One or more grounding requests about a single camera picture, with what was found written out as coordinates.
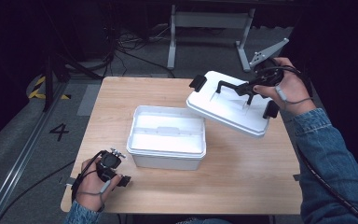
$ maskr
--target dark floor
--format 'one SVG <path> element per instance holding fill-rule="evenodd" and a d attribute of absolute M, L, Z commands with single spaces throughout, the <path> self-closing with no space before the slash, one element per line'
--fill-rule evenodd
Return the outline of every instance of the dark floor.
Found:
<path fill-rule="evenodd" d="M 260 51 L 289 37 L 290 28 L 260 28 L 251 29 L 245 44 L 246 53 L 250 60 L 255 51 Z M 166 34 L 150 41 L 140 49 L 128 51 L 129 54 L 160 64 L 157 66 L 146 63 L 130 55 L 117 52 L 111 66 L 95 71 L 106 76 L 150 76 L 170 77 L 170 72 L 164 68 L 167 63 L 169 40 Z M 242 71 L 240 60 L 234 42 L 241 33 L 231 30 L 202 30 L 186 29 L 177 36 L 177 51 L 175 69 L 172 73 L 176 78 L 192 78 L 195 75 L 204 75 L 208 71 L 217 71 L 226 75 L 249 79 L 252 76 Z M 96 64 L 101 59 L 83 63 L 85 66 Z M 34 87 L 37 78 L 30 83 L 28 93 Z M 30 103 L 6 126 L 0 133 L 0 189 L 18 160 L 24 147 L 29 146 L 29 138 L 35 133 L 34 127 L 40 124 L 41 119 L 46 119 L 38 137 L 34 139 L 33 147 L 29 153 L 29 160 L 25 160 L 24 169 L 18 171 L 18 181 L 13 183 L 13 188 L 7 189 L 6 199 L 0 206 L 0 212 L 9 206 L 16 197 L 30 188 L 34 183 L 46 175 L 60 169 L 76 158 L 77 151 L 86 130 L 90 111 L 83 107 L 82 102 L 90 101 L 92 96 L 85 95 L 89 87 L 98 88 L 99 80 L 92 80 L 87 76 L 76 74 L 66 84 L 55 83 L 55 91 L 63 90 L 64 94 L 70 94 L 69 100 L 58 100 L 51 107 L 49 116 L 43 113 L 44 100 L 33 98 Z M 59 135 L 50 131 L 65 125 L 69 131 L 59 140 Z M 291 133 L 290 123 L 287 131 Z M 65 213 L 60 208 L 64 191 L 60 179 L 66 178 L 71 173 L 73 165 L 59 171 L 47 178 L 33 189 L 26 192 L 13 203 L 1 219 L 1 223 L 60 223 L 65 218 Z M 105 214 L 101 223 L 131 223 L 133 216 Z M 269 223 L 301 223 L 299 216 L 275 216 L 268 217 Z"/>

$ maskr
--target plastic box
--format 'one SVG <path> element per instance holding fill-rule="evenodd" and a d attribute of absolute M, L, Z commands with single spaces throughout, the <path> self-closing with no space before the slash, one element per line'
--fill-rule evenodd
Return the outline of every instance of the plastic box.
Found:
<path fill-rule="evenodd" d="M 234 85 L 240 85 L 245 81 L 214 71 L 208 72 L 205 77 L 207 81 L 200 91 L 193 91 L 188 96 L 187 107 L 193 113 L 220 122 L 241 133 L 256 138 L 263 137 L 269 126 L 269 118 L 264 119 L 263 114 L 271 99 L 255 95 L 252 103 L 247 105 L 249 95 L 239 96 L 227 87 L 222 87 L 221 92 L 216 93 L 221 80 Z"/>
<path fill-rule="evenodd" d="M 205 120 L 186 108 L 140 105 L 127 150 L 137 166 L 197 170 L 206 154 Z"/>

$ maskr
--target number 4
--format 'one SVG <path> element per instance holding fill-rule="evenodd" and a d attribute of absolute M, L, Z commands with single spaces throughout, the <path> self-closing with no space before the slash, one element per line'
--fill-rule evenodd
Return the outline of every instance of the number 4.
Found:
<path fill-rule="evenodd" d="M 66 127 L 66 125 L 64 124 L 64 123 L 62 123 L 62 124 L 60 124 L 58 127 L 56 127 L 56 128 L 54 128 L 54 129 L 52 129 L 51 131 L 50 131 L 50 133 L 59 133 L 60 135 L 58 136 L 58 140 L 57 140 L 57 142 L 60 142 L 61 141 L 61 138 L 62 138 L 62 134 L 63 133 L 69 133 L 69 131 L 66 131 L 65 130 L 65 127 Z"/>

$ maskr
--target wrist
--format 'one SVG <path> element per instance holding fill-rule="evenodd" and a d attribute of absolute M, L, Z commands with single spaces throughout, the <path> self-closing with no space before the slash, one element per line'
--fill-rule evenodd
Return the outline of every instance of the wrist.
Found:
<path fill-rule="evenodd" d="M 312 102 L 312 100 L 307 100 L 295 105 L 288 105 L 286 107 L 286 110 L 291 112 L 295 116 L 307 113 L 313 109 L 316 109 L 316 105 Z"/>
<path fill-rule="evenodd" d="M 100 195 L 77 194 L 76 201 L 93 212 L 102 212 L 104 208 Z"/>

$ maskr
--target person's right hand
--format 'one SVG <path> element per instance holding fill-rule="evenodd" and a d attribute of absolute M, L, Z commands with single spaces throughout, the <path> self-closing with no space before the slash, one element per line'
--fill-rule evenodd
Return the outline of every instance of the person's right hand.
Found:
<path fill-rule="evenodd" d="M 87 161 L 83 161 L 82 163 L 82 170 L 85 169 L 87 164 L 91 159 Z M 101 206 L 104 204 L 104 202 L 107 200 L 109 193 L 115 188 L 115 186 L 120 182 L 122 175 L 117 174 L 115 175 L 106 191 L 99 196 L 98 192 L 100 192 L 101 188 L 104 186 L 104 182 L 98 177 L 97 172 L 97 163 L 100 161 L 100 158 L 97 158 L 95 161 L 93 161 L 89 167 L 89 169 L 86 171 L 82 183 L 80 184 L 77 195 L 76 195 L 76 201 L 88 208 L 91 211 L 97 212 Z"/>
<path fill-rule="evenodd" d="M 290 60 L 287 58 L 275 58 L 275 60 L 280 66 L 293 66 Z M 304 99 L 310 98 L 310 95 L 308 94 L 307 88 L 305 87 L 303 81 L 296 74 L 289 71 L 284 71 L 283 75 L 283 80 L 279 86 L 281 87 L 282 92 L 286 95 L 287 101 L 300 102 Z M 316 108 L 312 100 L 306 100 L 297 104 L 284 102 L 278 95 L 275 87 L 255 85 L 254 91 L 261 95 L 270 97 L 280 108 L 285 108 L 287 111 L 293 113 L 294 115 L 303 114 Z"/>

